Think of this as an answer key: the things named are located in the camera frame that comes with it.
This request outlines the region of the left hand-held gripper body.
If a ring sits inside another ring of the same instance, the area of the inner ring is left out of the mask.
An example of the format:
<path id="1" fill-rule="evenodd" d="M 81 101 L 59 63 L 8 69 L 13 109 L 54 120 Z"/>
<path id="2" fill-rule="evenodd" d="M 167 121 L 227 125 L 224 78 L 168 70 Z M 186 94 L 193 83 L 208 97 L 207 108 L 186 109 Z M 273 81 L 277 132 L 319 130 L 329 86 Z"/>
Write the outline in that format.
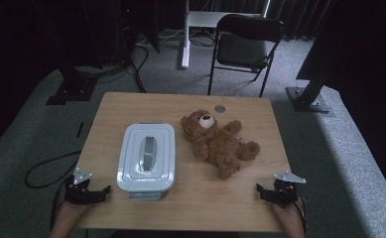
<path id="1" fill-rule="evenodd" d="M 93 203 L 94 194 L 87 189 L 91 177 L 92 173 L 76 168 L 72 175 L 65 179 L 64 200 L 70 203 Z"/>

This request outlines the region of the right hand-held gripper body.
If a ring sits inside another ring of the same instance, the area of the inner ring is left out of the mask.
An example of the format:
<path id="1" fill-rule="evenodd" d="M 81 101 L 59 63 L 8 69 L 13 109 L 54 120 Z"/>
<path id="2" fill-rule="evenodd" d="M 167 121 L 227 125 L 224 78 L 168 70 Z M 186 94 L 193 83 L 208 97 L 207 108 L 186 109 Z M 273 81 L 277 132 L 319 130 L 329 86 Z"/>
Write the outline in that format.
<path id="1" fill-rule="evenodd" d="M 307 180 L 290 171 L 275 175 L 274 188 L 277 197 L 275 202 L 281 206 L 287 206 L 298 200 L 297 184 L 305 184 Z"/>

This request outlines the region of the white container lid grey handle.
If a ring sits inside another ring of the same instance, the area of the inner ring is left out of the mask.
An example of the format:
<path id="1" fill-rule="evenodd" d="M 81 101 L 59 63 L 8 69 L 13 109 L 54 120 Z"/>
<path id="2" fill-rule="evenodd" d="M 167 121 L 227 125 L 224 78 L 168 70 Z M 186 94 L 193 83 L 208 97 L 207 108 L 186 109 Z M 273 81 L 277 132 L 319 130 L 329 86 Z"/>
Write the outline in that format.
<path id="1" fill-rule="evenodd" d="M 130 125 L 124 134 L 117 185 L 128 192 L 169 190 L 176 174 L 175 129 L 167 123 Z"/>

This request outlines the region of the brown teddy bear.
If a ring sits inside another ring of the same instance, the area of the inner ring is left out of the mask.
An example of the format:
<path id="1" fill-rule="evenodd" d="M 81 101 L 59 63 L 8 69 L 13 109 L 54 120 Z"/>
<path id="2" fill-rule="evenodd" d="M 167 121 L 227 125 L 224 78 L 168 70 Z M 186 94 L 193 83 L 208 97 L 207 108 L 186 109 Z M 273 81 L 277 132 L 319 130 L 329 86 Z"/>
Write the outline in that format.
<path id="1" fill-rule="evenodd" d="M 194 157 L 214 165 L 220 179 L 231 178 L 240 171 L 241 161 L 252 161 L 260 153 L 258 143 L 244 143 L 237 138 L 242 129 L 242 123 L 238 120 L 219 128 L 216 119 L 208 111 L 198 110 L 183 117 L 181 125 L 193 143 Z"/>

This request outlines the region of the person's left hand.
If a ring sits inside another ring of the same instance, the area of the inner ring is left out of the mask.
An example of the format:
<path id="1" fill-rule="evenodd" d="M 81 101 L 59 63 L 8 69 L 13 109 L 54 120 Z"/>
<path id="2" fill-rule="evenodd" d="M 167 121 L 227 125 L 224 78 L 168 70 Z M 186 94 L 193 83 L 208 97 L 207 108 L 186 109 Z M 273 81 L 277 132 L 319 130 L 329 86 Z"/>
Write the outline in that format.
<path id="1" fill-rule="evenodd" d="M 91 204 L 72 204 L 70 202 L 64 202 L 56 214 L 54 227 L 60 227 L 61 229 L 72 229 L 81 218 L 81 216 L 90 208 Z"/>

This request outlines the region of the person's right hand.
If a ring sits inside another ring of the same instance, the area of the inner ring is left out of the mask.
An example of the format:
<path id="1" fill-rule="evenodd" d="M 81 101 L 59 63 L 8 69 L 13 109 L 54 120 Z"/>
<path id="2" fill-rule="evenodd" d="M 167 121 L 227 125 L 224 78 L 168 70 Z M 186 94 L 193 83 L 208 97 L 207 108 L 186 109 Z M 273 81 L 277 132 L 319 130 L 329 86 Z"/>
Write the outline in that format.
<path id="1" fill-rule="evenodd" d="M 272 204 L 271 208 L 285 231 L 304 232 L 303 225 L 303 201 L 299 198 L 296 205 L 289 204 L 282 208 Z"/>

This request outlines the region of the black folding chair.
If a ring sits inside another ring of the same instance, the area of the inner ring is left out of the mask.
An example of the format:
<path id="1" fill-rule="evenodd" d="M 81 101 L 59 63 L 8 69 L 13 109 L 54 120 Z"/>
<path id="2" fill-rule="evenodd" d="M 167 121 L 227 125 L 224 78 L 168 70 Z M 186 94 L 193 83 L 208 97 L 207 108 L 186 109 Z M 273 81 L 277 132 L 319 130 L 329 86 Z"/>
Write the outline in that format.
<path id="1" fill-rule="evenodd" d="M 265 71 L 259 96 L 263 95 L 275 50 L 284 37 L 277 19 L 227 14 L 216 24 L 207 94 L 211 94 L 216 69 L 254 73 L 256 81 Z"/>

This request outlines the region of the black stand with base plate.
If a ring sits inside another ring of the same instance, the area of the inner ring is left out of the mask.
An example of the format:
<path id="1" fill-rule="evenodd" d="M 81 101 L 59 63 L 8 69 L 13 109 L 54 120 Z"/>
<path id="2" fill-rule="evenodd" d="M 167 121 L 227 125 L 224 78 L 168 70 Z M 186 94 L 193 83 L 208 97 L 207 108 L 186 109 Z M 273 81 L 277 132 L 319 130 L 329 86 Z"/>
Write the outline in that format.
<path id="1" fill-rule="evenodd" d="M 297 79 L 307 79 L 309 84 L 306 87 L 290 86 L 286 88 L 289 99 L 296 111 L 328 113 L 329 108 L 325 104 L 321 90 L 328 75 L 330 67 L 324 69 L 311 70 L 303 66 L 297 76 Z"/>
<path id="2" fill-rule="evenodd" d="M 68 101 L 89 101 L 97 83 L 97 77 L 85 78 L 73 66 L 60 67 L 63 76 L 56 94 L 50 96 L 48 105 L 65 105 Z"/>

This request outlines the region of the white desk frame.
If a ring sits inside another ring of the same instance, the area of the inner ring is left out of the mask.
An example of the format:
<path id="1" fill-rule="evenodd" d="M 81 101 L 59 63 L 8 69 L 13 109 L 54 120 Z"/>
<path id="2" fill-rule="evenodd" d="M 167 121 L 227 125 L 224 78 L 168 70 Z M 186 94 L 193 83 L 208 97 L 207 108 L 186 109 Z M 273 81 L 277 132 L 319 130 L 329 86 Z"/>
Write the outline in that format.
<path id="1" fill-rule="evenodd" d="M 185 0 L 184 47 L 181 63 L 182 68 L 188 68 L 190 65 L 190 27 L 215 28 L 217 22 L 225 15 L 228 15 L 228 12 L 192 11 L 190 9 L 190 0 Z"/>

